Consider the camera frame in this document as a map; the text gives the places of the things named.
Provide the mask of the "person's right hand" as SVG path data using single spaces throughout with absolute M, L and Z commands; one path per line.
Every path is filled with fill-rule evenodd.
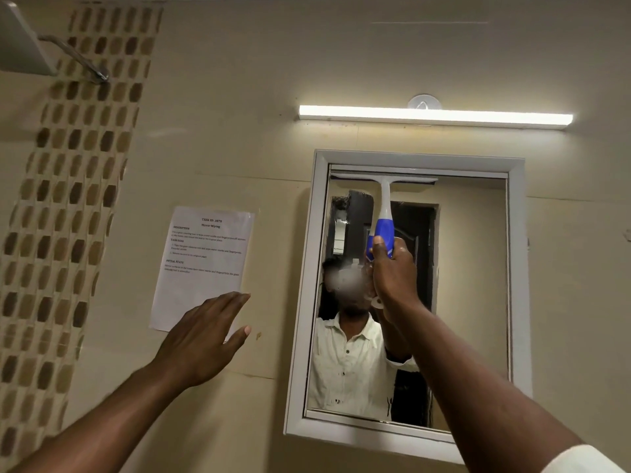
M 376 294 L 381 300 L 390 322 L 398 327 L 417 320 L 422 302 L 418 297 L 412 254 L 401 238 L 394 238 L 390 260 L 371 267 Z

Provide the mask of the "person's left hand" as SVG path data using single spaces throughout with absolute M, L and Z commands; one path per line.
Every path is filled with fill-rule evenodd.
M 181 393 L 197 387 L 231 362 L 233 357 L 222 356 L 222 344 L 234 333 L 233 322 L 249 299 L 248 293 L 230 292 L 208 299 L 184 314 L 151 362 L 169 389 Z

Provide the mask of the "blue and white window squeegee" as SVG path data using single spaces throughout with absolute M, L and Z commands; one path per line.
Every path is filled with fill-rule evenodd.
M 322 260 L 341 259 L 343 269 L 359 269 L 372 260 L 374 236 L 383 238 L 388 255 L 402 238 L 416 268 L 416 291 L 429 308 L 437 288 L 436 203 L 417 200 L 440 181 L 416 169 L 386 171 L 333 165 L 327 179 Z

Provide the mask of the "person's right forearm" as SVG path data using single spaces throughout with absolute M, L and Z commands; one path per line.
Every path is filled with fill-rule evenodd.
M 417 320 L 396 328 L 436 396 L 470 473 L 541 473 L 558 454 L 584 443 L 488 367 L 424 305 Z

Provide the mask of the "person's left forearm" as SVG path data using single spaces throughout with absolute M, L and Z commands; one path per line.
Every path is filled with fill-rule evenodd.
M 119 473 L 164 410 L 189 387 L 183 371 L 150 364 L 8 473 Z

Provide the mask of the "white printed paper sheet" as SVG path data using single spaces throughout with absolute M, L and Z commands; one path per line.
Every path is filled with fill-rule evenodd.
M 208 299 L 240 291 L 255 214 L 177 206 L 154 290 L 149 327 L 169 332 Z

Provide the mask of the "white shirt sleeve cuff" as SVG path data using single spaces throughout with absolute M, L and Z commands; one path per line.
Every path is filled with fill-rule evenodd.
M 627 473 L 591 445 L 572 446 L 558 454 L 541 473 Z

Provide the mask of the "white framed wall mirror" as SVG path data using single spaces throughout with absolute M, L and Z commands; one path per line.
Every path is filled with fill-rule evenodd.
M 283 434 L 463 464 L 420 375 L 413 317 L 441 315 L 532 396 L 524 158 L 314 153 Z

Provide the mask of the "white tube wall light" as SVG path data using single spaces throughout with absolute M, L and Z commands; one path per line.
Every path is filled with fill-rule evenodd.
M 573 115 L 563 113 L 421 110 L 324 105 L 300 105 L 298 117 L 301 120 L 544 130 L 564 130 L 573 122 Z

